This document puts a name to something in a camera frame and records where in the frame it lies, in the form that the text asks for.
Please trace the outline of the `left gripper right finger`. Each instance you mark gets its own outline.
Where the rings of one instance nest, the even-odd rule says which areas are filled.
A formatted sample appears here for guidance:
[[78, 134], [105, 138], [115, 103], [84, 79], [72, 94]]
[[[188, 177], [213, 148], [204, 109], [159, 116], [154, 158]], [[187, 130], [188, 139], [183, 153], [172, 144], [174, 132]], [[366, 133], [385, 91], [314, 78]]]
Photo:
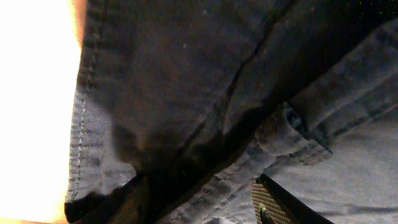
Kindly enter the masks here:
[[257, 224], [333, 224], [265, 174], [252, 181]]

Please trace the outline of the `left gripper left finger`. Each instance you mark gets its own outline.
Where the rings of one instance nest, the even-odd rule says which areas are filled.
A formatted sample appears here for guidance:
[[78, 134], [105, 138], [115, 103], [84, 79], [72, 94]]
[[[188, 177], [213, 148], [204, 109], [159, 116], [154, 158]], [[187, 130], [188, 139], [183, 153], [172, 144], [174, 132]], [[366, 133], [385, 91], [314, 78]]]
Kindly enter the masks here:
[[149, 183], [143, 175], [135, 176], [110, 198], [85, 215], [82, 224], [142, 224], [149, 208]]

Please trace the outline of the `navy blue shorts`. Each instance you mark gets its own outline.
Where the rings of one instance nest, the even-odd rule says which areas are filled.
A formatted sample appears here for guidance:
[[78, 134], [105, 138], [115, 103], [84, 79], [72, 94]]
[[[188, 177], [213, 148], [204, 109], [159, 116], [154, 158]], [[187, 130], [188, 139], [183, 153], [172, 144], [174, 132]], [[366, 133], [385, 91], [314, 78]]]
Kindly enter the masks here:
[[146, 223], [257, 223], [265, 174], [332, 223], [397, 222], [397, 2], [88, 0], [65, 216], [137, 175]]

